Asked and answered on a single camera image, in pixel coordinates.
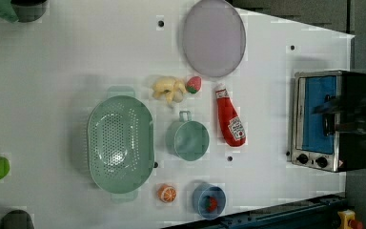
blue bowl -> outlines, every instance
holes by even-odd
[[[208,212],[206,209],[206,203],[208,198],[216,198],[217,207],[212,212]],[[209,183],[203,183],[198,186],[193,193],[193,207],[194,210],[204,219],[212,220],[221,215],[224,211],[227,200],[225,193],[221,188],[213,186]]]

bottle cap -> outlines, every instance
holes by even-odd
[[[222,91],[222,90],[225,90],[225,89],[227,89],[226,87],[225,87],[225,84],[223,84],[223,83],[219,83],[218,85],[216,85],[216,87],[215,87],[215,91],[216,92],[218,92],[218,91]]]
[[[349,221],[349,226],[353,229],[364,229],[364,226],[362,225],[362,222],[351,219]]]

ketchup label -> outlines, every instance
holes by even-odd
[[[246,137],[245,129],[243,128],[242,122],[240,121],[238,116],[231,119],[228,128],[230,129],[230,132],[233,135],[234,140],[240,140]]]
[[[222,91],[216,92],[216,98],[223,98],[223,97],[230,97],[228,95],[227,90],[222,90]]]

white table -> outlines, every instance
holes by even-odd
[[[157,76],[195,74],[178,45],[194,2],[50,0],[37,22],[0,19],[0,155],[11,164],[0,181],[0,218],[16,208],[39,229],[159,228],[201,220],[191,195],[202,181],[225,190],[223,215],[344,192],[345,174],[294,166],[285,153],[294,73],[348,70],[352,37],[240,10],[247,51],[219,80],[248,135],[235,149],[218,130],[215,80],[204,78],[202,91],[174,108],[151,97]],[[94,184],[87,164],[87,119],[112,85],[133,86],[151,111],[159,162],[138,198],[122,204]],[[192,111],[210,132],[209,150],[195,162],[166,151],[165,131],[180,110]],[[169,205],[155,197],[164,182],[178,190]]]

ketchup bottle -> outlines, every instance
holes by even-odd
[[[218,84],[215,88],[216,102],[218,104],[218,119],[222,134],[228,145],[238,147],[245,143],[246,135],[242,122],[231,103],[225,85]]]

